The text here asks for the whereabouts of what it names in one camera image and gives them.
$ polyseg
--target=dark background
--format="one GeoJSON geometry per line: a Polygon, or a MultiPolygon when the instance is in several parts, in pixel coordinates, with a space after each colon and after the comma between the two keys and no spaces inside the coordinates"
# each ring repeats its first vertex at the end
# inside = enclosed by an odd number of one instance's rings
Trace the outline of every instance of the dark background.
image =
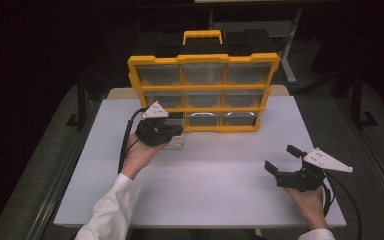
{"type": "MultiPolygon", "coordinates": [[[[60,101],[80,76],[88,94],[99,99],[113,87],[129,85],[126,61],[138,31],[179,32],[207,24],[205,11],[73,10],[114,4],[126,2],[0,0],[0,213],[60,101]]],[[[273,15],[270,10],[265,16],[271,19],[293,12],[284,8],[273,15]]],[[[217,16],[264,20],[261,11],[220,11],[217,16]]],[[[328,73],[351,59],[384,100],[384,3],[306,7],[295,41],[310,39],[322,41],[314,71],[328,73]]]]}

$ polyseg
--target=white sleeve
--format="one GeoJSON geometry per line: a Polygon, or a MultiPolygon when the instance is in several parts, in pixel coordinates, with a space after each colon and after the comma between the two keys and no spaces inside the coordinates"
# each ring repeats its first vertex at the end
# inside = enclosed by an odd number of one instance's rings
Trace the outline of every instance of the white sleeve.
{"type": "Polygon", "coordinates": [[[77,233],[76,240],[125,239],[139,192],[140,187],[120,173],[93,207],[92,218],[77,233]]]}
{"type": "Polygon", "coordinates": [[[335,238],[328,229],[315,229],[301,235],[298,240],[335,240],[335,238]]]}

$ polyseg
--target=black cable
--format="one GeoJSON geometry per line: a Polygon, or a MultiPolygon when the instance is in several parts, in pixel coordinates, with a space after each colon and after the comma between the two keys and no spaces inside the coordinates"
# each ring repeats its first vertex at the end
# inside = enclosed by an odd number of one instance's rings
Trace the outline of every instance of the black cable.
{"type": "Polygon", "coordinates": [[[361,215],[360,215],[360,210],[358,209],[357,207],[357,203],[355,202],[354,198],[351,196],[351,193],[345,188],[345,186],[338,180],[336,179],[334,176],[332,176],[332,174],[329,174],[329,173],[326,173],[326,177],[328,178],[331,178],[332,180],[334,180],[339,186],[341,186],[341,188],[345,191],[345,193],[348,195],[349,199],[351,200],[351,203],[354,207],[354,210],[355,210],[355,213],[357,215],[357,221],[358,221],[358,235],[357,235],[357,240],[361,240],[361,235],[362,235],[362,232],[363,232],[363,224],[361,222],[361,215]]]}
{"type": "Polygon", "coordinates": [[[333,201],[335,201],[335,198],[336,198],[336,189],[335,189],[335,185],[333,185],[332,181],[328,177],[326,177],[326,179],[329,182],[329,185],[330,185],[330,187],[332,189],[332,193],[333,193],[333,196],[330,200],[330,205],[332,205],[333,201]]]}
{"type": "Polygon", "coordinates": [[[132,148],[133,145],[135,145],[139,140],[140,140],[139,138],[136,139],[136,141],[134,141],[134,142],[132,143],[132,145],[130,145],[130,147],[126,150],[126,154],[129,152],[130,148],[132,148]]]}
{"type": "Polygon", "coordinates": [[[324,184],[324,182],[322,182],[322,187],[323,187],[324,193],[325,193],[325,204],[323,207],[323,214],[326,217],[327,213],[329,212],[330,205],[332,205],[333,200],[331,198],[330,190],[329,190],[329,188],[327,188],[327,186],[326,186],[326,184],[324,184]]]}
{"type": "Polygon", "coordinates": [[[133,120],[135,119],[136,115],[138,115],[140,112],[146,111],[146,109],[147,108],[141,108],[141,109],[137,110],[133,114],[133,116],[130,118],[130,120],[127,122],[126,131],[124,132],[123,144],[121,145],[120,161],[118,163],[118,172],[117,172],[117,174],[119,174],[121,172],[121,169],[123,169],[124,159],[126,158],[126,154],[127,154],[126,147],[127,147],[128,141],[129,141],[130,132],[132,130],[133,120]]]}

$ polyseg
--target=floor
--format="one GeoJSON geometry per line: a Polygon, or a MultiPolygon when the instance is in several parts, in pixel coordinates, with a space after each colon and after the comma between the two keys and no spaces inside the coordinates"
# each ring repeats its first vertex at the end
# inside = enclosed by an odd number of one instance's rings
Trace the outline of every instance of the floor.
{"type": "MultiPolygon", "coordinates": [[[[297,83],[289,85],[279,69],[273,84],[283,84],[293,92],[322,77],[309,72],[318,47],[316,41],[295,42],[289,61],[297,83]]],[[[352,204],[355,201],[361,215],[362,239],[384,239],[384,106],[376,91],[364,84],[362,110],[369,111],[379,125],[359,130],[350,120],[350,94],[341,99],[332,97],[330,90],[334,83],[332,80],[309,94],[296,96],[314,146],[334,153],[338,159],[346,159],[355,169],[352,174],[332,173],[346,189],[335,184],[348,223],[344,228],[333,229],[333,233],[337,239],[357,238],[359,223],[352,204]]],[[[61,195],[49,192],[58,189],[63,192],[57,185],[68,182],[75,156],[98,108],[99,101],[88,102],[89,118],[83,129],[67,126],[69,118],[77,112],[77,88],[67,92],[1,214],[0,239],[70,239],[75,235],[78,229],[52,224],[61,195]]],[[[305,229],[266,229],[263,236],[268,240],[297,239],[303,232],[305,229]]],[[[176,239],[167,236],[174,233],[146,231],[143,239],[176,239]]],[[[210,239],[254,238],[253,230],[215,230],[210,236],[210,239]]]]}

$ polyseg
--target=tabletop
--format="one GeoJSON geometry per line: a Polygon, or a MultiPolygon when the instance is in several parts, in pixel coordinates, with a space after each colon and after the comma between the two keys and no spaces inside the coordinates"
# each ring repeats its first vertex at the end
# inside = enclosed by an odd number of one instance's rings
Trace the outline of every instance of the tabletop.
{"type": "MultiPolygon", "coordinates": [[[[138,108],[137,99],[103,101],[54,224],[80,226],[90,219],[93,205],[117,176],[125,127],[138,108]]],[[[135,180],[142,190],[131,227],[305,226],[292,200],[264,169],[269,160],[280,171],[299,170],[301,161],[286,146],[313,149],[295,99],[270,96],[261,121],[257,132],[185,133],[182,150],[159,152],[135,180]]],[[[326,220],[331,227],[346,225],[336,201],[326,220]]]]}

